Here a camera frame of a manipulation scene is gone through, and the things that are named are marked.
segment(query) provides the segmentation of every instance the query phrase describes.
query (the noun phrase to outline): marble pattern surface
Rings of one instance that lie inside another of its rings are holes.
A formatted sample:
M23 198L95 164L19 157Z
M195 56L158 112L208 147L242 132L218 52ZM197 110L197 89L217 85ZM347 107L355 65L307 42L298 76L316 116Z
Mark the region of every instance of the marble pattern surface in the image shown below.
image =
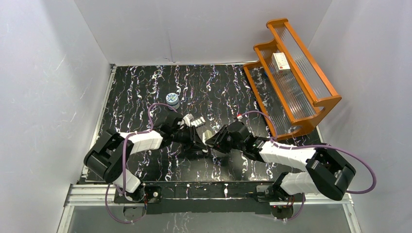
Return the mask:
M148 129L148 107L157 102L165 103L170 92L179 95L179 113L205 118L206 124L197 129L199 135L207 129L217 132L224 124L233 122L239 113L258 110L240 65L118 67L99 134L109 128L118 132ZM265 103L272 102L269 101L271 95L263 93L262 97ZM151 114L156 120L169 111L156 106ZM261 116L250 115L242 121L254 135L269 135ZM316 131L283 141L295 145L319 142ZM187 153L176 143L161 150L132 154L127 166L144 181L267 181L276 180L281 172L292 170L279 164L251 161L239 151L229 155L216 151L206 155ZM89 171L87 181L99 180Z

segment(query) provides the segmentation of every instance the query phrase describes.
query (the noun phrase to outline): corrugated translucent panel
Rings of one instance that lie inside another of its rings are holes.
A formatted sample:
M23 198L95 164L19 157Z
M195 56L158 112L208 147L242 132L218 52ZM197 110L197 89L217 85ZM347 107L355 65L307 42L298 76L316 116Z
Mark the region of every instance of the corrugated translucent panel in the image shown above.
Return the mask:
M292 72L284 72L282 74L277 74L275 72L274 62L272 61L272 54L274 50L262 50L261 53L265 58L267 65L273 75L277 86L282 92L283 97L286 100L292 115L295 119L301 119L314 115L316 112L310 104L308 98L306 98L305 93L297 82Z
M264 70L262 68L255 68L249 70L249 72L255 82L256 89L262 98L262 102L268 111L268 115L275 124L277 134L285 134L294 131L291 121L286 115L285 109L283 108L277 93L273 89L269 78L266 75L262 75Z
M276 28L276 32L279 34L280 39L285 44L286 49L291 54L300 71L305 76L316 97L318 99L330 97L331 94L329 90L326 88L318 73L302 52L289 30L285 26L282 26Z

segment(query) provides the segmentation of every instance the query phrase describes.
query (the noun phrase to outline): robotic hand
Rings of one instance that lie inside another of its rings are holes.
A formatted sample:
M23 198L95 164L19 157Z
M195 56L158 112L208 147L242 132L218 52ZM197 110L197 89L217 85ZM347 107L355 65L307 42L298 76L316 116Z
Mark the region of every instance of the robotic hand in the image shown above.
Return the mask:
M273 143L269 138L253 136L241 121L223 127L212 137L203 140L190 125L193 116L183 117L170 112L164 121L156 123L147 133L126 136L107 130L87 153L84 164L107 183L123 188L123 172L126 173L125 191L132 194L142 188L139 178L122 166L122 156L157 150L172 142L183 144L184 150L207 152L212 148L222 153L240 150L251 160L264 163L280 163L301 170L300 173L282 173L273 185L258 185L253 197L260 202L285 200L297 193L322 193L332 200L341 200L347 191L355 169L335 150L310 148L293 150L294 146ZM123 145L126 143L125 155Z

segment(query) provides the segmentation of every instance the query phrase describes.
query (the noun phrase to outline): round container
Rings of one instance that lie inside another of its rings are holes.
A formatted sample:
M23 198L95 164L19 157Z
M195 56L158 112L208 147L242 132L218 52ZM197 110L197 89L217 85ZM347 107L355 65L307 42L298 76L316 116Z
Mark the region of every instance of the round container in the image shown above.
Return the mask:
M169 93L166 96L166 103L172 108L178 109L180 107L179 96L176 93Z

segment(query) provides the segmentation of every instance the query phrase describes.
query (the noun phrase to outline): white wall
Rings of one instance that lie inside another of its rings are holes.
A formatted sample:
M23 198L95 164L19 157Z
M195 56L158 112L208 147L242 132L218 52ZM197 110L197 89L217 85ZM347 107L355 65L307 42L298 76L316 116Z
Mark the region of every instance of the white wall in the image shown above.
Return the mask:
M331 0L75 0L110 63L155 65L257 60L287 17L309 44Z
M0 51L1 231L55 232L109 63L72 0L1 1Z
M310 51L342 95L323 120L326 142L376 171L374 191L353 197L365 233L411 232L412 2L334 0ZM357 166L351 189L371 182Z

